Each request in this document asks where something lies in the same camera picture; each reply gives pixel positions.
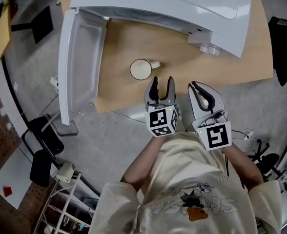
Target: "white mug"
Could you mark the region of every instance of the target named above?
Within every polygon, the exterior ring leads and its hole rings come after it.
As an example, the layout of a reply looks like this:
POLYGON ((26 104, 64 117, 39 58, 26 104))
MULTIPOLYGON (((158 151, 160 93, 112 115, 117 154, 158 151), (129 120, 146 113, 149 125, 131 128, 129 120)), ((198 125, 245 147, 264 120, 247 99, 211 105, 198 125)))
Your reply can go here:
POLYGON ((133 78, 145 80, 151 75, 152 69, 158 68, 160 65, 159 61, 150 62, 147 59, 138 59, 130 65, 129 71, 133 78))

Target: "wooden table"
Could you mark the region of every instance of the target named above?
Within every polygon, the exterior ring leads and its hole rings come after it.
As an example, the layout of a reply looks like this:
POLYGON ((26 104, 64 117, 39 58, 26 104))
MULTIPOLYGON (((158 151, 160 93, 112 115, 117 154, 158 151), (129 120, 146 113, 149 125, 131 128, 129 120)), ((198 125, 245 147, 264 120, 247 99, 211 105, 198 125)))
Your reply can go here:
MULTIPOLYGON (((62 0, 68 9, 70 0, 62 0)), ((99 113, 144 102, 149 81, 158 76, 160 95, 165 95, 167 79, 175 80, 176 93, 186 94, 191 81, 214 88, 271 78, 271 41, 261 0, 252 0, 250 24, 241 58, 222 52, 219 57, 200 52, 187 43, 187 35, 144 23, 111 20, 103 48, 99 91, 95 105, 99 113), (136 59, 160 61, 150 78, 135 80, 129 73, 136 59)))

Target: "mug handle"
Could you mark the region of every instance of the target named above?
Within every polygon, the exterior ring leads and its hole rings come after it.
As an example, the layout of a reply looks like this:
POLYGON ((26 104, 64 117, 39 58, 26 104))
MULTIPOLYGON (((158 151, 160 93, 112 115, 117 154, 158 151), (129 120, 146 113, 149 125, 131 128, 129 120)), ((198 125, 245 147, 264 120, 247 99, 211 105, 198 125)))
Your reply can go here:
POLYGON ((151 62, 150 64, 151 64, 152 69, 158 68, 161 66, 159 61, 154 61, 154 62, 151 62))

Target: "white t-shirt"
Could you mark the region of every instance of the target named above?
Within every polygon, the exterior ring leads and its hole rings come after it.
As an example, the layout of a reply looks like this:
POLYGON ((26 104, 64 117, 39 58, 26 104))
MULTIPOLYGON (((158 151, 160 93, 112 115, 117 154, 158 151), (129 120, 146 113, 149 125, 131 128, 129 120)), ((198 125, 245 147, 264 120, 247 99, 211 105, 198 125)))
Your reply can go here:
POLYGON ((142 204, 126 183, 106 184, 90 234, 188 233, 256 234, 256 220, 280 233, 281 196, 277 181, 250 192, 220 150, 205 151, 192 133, 172 135, 152 169, 142 204))

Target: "black and white marker cube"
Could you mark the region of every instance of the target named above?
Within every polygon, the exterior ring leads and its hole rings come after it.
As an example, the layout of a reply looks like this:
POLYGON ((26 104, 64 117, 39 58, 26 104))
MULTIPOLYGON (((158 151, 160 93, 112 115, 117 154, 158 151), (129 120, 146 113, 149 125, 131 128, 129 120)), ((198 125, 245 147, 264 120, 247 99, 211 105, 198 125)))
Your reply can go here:
POLYGON ((159 137, 175 133, 178 114, 174 106, 161 109, 150 107, 145 114, 145 119, 150 133, 159 137))
POLYGON ((196 132, 207 151, 223 148, 232 144, 230 121, 197 128, 196 132))

